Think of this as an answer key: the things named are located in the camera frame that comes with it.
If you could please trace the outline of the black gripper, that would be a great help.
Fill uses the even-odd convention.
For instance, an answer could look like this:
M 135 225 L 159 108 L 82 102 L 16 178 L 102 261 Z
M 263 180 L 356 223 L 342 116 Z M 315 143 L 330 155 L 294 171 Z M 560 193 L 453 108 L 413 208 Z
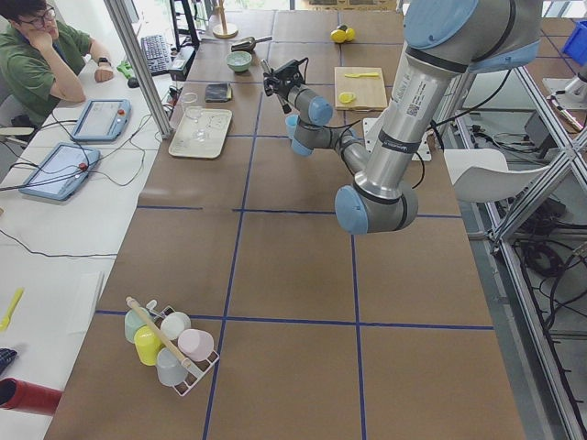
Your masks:
M 277 77 L 273 75 L 263 77 L 263 88 L 266 95 L 278 96 L 278 101 L 282 108 L 289 108 L 288 96 L 294 87 L 300 87 L 304 84 L 304 77 L 294 75 L 291 77 Z

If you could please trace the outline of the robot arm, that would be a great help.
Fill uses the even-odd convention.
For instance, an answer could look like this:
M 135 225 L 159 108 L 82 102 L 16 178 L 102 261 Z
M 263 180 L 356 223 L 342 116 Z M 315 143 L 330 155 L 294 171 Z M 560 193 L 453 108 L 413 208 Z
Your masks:
M 452 79 L 465 72 L 524 66 L 538 53 L 542 5 L 538 1 L 414 1 L 404 17 L 404 50 L 393 95 L 382 112 L 371 149 L 347 128 L 333 128 L 331 104 L 305 84 L 299 61 L 273 69 L 263 86 L 285 113 L 298 112 L 291 141 L 308 156 L 333 149 L 353 176 L 335 197 L 339 225 L 352 235 L 409 226 L 418 211 L 414 189 L 403 180 Z

